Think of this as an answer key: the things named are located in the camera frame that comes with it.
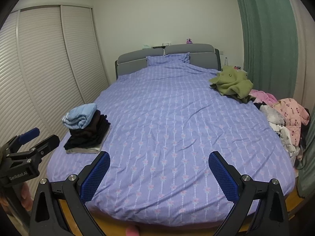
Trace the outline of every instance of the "finger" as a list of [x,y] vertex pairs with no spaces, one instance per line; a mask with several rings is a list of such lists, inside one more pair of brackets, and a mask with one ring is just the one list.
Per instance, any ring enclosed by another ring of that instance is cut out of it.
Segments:
[[7,200],[5,198],[0,198],[0,203],[3,206],[9,207],[9,203],[7,202]]
[[22,189],[21,189],[21,197],[23,199],[26,199],[30,195],[30,190],[28,188],[27,183],[23,183]]
[[33,201],[31,198],[27,198],[21,201],[22,207],[25,208],[26,211],[30,211],[33,206]]

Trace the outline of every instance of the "pillow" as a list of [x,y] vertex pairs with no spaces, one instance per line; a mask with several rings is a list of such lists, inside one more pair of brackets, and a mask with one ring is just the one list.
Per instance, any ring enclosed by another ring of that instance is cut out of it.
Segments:
[[180,53],[180,54],[168,54],[165,57],[176,57],[179,60],[183,60],[184,63],[189,64],[189,53]]
[[184,54],[169,54],[165,56],[147,56],[146,61],[148,66],[158,66],[166,64],[170,61],[179,60],[189,64],[189,53]]

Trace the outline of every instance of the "sliding wardrobe door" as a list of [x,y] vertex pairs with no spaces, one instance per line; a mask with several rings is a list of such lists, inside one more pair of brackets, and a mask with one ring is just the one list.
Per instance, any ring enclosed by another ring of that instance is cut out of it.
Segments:
[[65,44],[75,79],[85,103],[108,87],[96,44],[91,9],[61,5]]
[[[25,72],[20,67],[16,42],[17,19],[18,12],[10,14],[0,31],[0,145],[2,146],[15,135],[37,127],[40,129],[39,137],[20,148],[20,151],[27,151],[31,146],[51,135],[52,131],[38,110],[30,87],[25,82]],[[44,157],[39,165],[40,176],[28,181],[33,197],[39,180],[46,177],[48,161],[49,155]]]
[[62,138],[62,116],[83,99],[67,57],[60,8],[21,11],[17,32],[26,81],[52,132]]

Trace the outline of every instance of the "bed frame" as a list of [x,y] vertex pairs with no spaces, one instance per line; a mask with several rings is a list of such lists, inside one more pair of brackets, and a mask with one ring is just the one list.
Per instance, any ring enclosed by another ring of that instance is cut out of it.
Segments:
[[206,69],[221,71],[219,50],[210,44],[177,44],[166,47],[143,49],[123,54],[115,62],[116,79],[119,75],[127,75],[146,68],[147,56],[163,56],[168,54],[190,53],[190,64]]

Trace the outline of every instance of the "blue grip pad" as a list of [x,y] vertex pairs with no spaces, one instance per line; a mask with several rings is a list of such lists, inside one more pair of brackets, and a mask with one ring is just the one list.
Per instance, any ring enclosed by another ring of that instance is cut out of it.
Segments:
[[30,131],[19,136],[19,143],[21,145],[25,145],[26,143],[28,143],[29,141],[32,141],[38,136],[39,136],[39,129],[33,128]]
[[239,199],[238,186],[233,180],[232,176],[226,170],[224,165],[220,162],[218,157],[211,153],[209,155],[209,168],[211,169],[215,179],[217,180],[220,188],[222,189],[226,199],[236,203]]
[[110,164],[111,159],[109,157],[109,154],[105,153],[81,186],[80,198],[83,203],[92,200]]

